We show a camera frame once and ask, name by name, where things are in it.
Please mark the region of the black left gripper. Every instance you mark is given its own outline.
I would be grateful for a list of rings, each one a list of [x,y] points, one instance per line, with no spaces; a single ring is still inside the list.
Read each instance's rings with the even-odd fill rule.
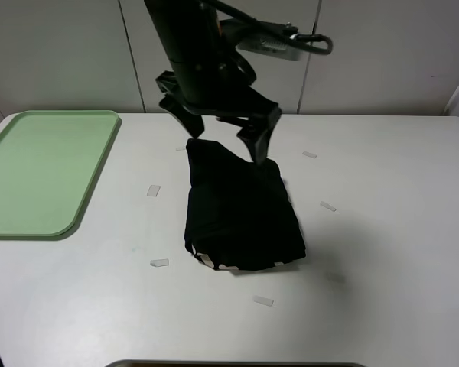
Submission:
[[[256,72],[249,62],[243,57],[198,57],[174,61],[171,67],[155,79],[164,94],[160,108],[179,121],[190,136],[203,134],[201,116],[246,117],[238,118],[241,130],[237,137],[252,161],[262,164],[282,111],[252,88]]]

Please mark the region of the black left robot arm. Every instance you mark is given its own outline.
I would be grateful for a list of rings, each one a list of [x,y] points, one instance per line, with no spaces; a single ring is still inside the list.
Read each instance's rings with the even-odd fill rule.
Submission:
[[[159,106],[192,138],[203,134],[206,115],[239,126],[238,138],[261,164],[282,111],[252,88],[256,73],[224,33],[215,7],[202,1],[145,6],[171,65],[155,80],[164,95]]]

